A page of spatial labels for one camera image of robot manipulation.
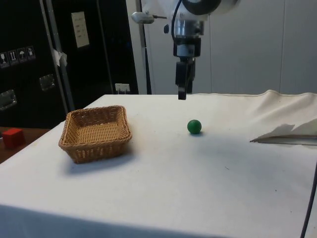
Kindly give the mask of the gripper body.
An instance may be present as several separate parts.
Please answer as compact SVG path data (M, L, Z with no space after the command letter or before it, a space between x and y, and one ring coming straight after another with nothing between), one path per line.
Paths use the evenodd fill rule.
M203 21L175 20L172 30L174 56L196 58L201 55L201 37L204 35Z

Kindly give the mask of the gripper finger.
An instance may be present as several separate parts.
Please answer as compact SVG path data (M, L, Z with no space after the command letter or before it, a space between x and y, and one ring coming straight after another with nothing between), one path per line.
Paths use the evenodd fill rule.
M190 59L187 64L187 94L192 94L193 91L193 81L195 78L195 59Z
M178 99L186 100L186 63L177 62L175 84L178 86Z

